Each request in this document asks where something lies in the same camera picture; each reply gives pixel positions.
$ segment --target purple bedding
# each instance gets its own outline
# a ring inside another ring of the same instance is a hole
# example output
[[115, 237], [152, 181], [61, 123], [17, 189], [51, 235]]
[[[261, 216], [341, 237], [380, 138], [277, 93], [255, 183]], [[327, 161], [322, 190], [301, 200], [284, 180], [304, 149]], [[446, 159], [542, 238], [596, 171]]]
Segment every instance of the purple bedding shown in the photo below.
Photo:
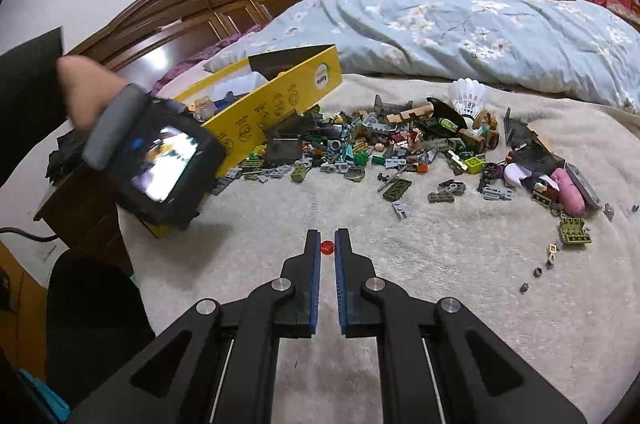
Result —
[[175, 65], [175, 67], [171, 68], [171, 70], [169, 70], [164, 76], [162, 76], [159, 80], [156, 81], [154, 86], [151, 87], [151, 94], [152, 95], [157, 94], [160, 90], [162, 90], [162, 88], [166, 84], [171, 83], [171, 81], [173, 81], [180, 74], [186, 72], [187, 70], [189, 70], [191, 67], [194, 67], [198, 63], [211, 59], [223, 48], [228, 47], [229, 45], [235, 43], [240, 38], [252, 32], [260, 32], [260, 30], [262, 30], [261, 25], [254, 25], [244, 34], [233, 34], [228, 38], [221, 39], [215, 45], [207, 47], [204, 50], [201, 50], [200, 52], [198, 52], [197, 54], [194, 54], [193, 56], [187, 58], [183, 62], [178, 63], [177, 65]]

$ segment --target yellow cardboard box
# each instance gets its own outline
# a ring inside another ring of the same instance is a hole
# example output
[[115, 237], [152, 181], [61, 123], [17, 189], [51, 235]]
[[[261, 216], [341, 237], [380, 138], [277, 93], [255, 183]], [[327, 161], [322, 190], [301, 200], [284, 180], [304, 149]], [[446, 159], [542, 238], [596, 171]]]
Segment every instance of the yellow cardboard box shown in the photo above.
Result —
[[267, 52], [217, 71], [174, 97], [188, 106], [207, 96], [219, 80], [260, 72], [269, 82], [239, 99], [203, 124], [222, 144], [226, 158], [216, 176], [224, 175], [265, 141], [270, 128], [291, 110], [304, 112], [342, 82], [334, 45]]

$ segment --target illuminated screen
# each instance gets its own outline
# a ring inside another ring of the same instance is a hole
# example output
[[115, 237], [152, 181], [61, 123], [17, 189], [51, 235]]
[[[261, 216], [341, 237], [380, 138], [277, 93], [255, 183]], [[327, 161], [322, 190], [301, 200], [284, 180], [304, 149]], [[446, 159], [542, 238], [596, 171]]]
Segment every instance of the illuminated screen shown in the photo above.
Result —
[[197, 147], [193, 137], [165, 126], [146, 151], [140, 174], [131, 183], [152, 200], [164, 202]]

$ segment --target shuttlecock cork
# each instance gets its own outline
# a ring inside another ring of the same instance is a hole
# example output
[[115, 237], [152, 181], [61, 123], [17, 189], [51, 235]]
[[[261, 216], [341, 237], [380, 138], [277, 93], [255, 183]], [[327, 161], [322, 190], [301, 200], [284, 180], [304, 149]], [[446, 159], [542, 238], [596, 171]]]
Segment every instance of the shuttlecock cork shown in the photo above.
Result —
[[484, 84], [469, 78], [459, 79], [449, 85], [449, 99], [456, 112], [471, 122], [484, 106]]

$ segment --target gray wrist strap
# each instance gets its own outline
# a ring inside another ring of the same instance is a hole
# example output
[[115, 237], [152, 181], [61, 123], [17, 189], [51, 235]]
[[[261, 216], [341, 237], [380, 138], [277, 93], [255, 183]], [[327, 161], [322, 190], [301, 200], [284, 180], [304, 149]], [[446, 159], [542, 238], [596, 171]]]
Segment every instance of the gray wrist strap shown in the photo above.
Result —
[[82, 152], [84, 162], [95, 170], [105, 169], [148, 101], [149, 96], [137, 84], [120, 90], [95, 124]]

